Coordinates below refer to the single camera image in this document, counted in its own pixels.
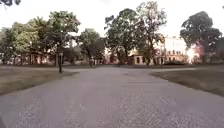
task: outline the tree canopy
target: tree canopy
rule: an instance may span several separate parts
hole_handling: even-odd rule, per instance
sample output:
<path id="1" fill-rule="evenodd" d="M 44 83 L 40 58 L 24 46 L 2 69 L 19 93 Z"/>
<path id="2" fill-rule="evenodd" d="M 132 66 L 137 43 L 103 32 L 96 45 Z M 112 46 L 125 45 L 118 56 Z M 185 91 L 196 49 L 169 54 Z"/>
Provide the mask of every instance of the tree canopy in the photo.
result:
<path id="1" fill-rule="evenodd" d="M 137 24 L 137 32 L 140 44 L 140 50 L 144 51 L 144 56 L 149 64 L 154 59 L 156 50 L 155 44 L 164 43 L 164 37 L 158 30 L 166 24 L 166 12 L 158 8 L 157 2 L 143 2 L 137 7 L 139 21 Z"/>
<path id="2" fill-rule="evenodd" d="M 212 26 L 212 18 L 205 11 L 201 11 L 183 22 L 180 35 L 188 47 L 200 45 L 206 54 L 216 49 L 216 43 L 221 36 L 221 32 Z"/>
<path id="3" fill-rule="evenodd" d="M 11 48 L 13 55 L 21 57 L 27 54 L 41 57 L 45 54 L 56 55 L 59 49 L 63 52 L 69 40 L 75 38 L 69 33 L 77 33 L 79 25 L 76 16 L 67 11 L 51 12 L 49 20 L 37 17 L 26 24 L 15 22 L 11 28 L 1 30 L 1 49 Z"/>
<path id="4" fill-rule="evenodd" d="M 128 61 L 128 55 L 137 44 L 135 36 L 135 25 L 137 23 L 137 13 L 129 8 L 119 12 L 119 15 L 114 18 L 110 16 L 105 18 L 107 24 L 107 46 L 111 50 L 123 50 L 125 53 L 125 62 Z"/>
<path id="5" fill-rule="evenodd" d="M 104 52 L 104 39 L 92 28 L 86 28 L 80 34 L 82 52 L 89 58 L 102 58 Z"/>

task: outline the stone pavement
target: stone pavement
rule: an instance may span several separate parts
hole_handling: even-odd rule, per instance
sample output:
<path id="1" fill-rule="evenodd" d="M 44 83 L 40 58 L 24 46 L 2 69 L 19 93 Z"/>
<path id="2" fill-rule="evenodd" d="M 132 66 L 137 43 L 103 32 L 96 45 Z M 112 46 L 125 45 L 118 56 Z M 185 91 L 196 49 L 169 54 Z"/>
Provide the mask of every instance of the stone pavement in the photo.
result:
<path id="1" fill-rule="evenodd" d="M 224 128 L 224 98 L 150 72 L 82 70 L 0 97 L 0 117 L 6 128 Z"/>

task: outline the pole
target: pole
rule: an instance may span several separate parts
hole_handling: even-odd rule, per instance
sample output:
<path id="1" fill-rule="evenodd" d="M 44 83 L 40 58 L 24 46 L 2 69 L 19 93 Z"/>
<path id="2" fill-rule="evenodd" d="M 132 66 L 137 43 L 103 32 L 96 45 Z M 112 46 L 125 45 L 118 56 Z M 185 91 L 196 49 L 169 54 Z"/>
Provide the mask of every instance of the pole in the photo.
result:
<path id="1" fill-rule="evenodd" d="M 62 65 L 61 65 L 61 53 L 59 53 L 59 58 L 58 58 L 58 67 L 59 67 L 59 73 L 62 73 Z"/>
<path id="2" fill-rule="evenodd" d="M 32 53 L 30 52 L 30 65 L 32 65 Z"/>

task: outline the white sky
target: white sky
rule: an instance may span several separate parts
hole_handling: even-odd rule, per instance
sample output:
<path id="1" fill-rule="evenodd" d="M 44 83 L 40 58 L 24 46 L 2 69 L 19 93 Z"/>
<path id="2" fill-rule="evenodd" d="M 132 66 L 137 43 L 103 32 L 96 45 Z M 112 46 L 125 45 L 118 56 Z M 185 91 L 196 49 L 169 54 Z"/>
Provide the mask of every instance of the white sky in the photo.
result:
<path id="1" fill-rule="evenodd" d="M 48 18 L 50 11 L 70 11 L 81 21 L 80 31 L 94 28 L 102 36 L 106 16 L 117 15 L 124 8 L 135 9 L 145 0 L 22 0 L 19 6 L 0 6 L 0 28 L 10 27 L 15 21 L 26 23 L 36 16 Z M 157 0 L 168 15 L 168 23 L 162 29 L 167 35 L 179 35 L 181 24 L 199 11 L 208 12 L 214 27 L 224 32 L 224 0 Z"/>

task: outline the window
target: window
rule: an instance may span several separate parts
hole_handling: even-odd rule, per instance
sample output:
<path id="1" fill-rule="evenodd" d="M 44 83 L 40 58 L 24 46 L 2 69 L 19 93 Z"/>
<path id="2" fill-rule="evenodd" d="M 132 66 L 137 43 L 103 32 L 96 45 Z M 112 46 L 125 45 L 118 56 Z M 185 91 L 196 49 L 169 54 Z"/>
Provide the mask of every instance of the window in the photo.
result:
<path id="1" fill-rule="evenodd" d="M 145 63 L 145 57 L 142 57 L 142 62 Z"/>
<path id="2" fill-rule="evenodd" d="M 140 63 L 140 58 L 139 57 L 137 57 L 137 64 L 139 64 Z"/>

